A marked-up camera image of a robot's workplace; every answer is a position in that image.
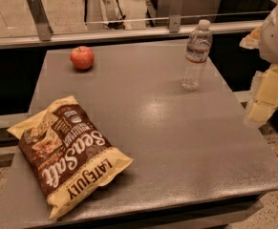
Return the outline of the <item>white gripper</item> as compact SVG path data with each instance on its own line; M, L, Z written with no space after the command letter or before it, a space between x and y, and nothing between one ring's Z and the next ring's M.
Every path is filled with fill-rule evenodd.
M255 28L240 44L244 49L259 49L262 59L271 63L264 73L252 78L251 98L246 104L245 125L261 127L278 108L278 4L265 19L262 27Z

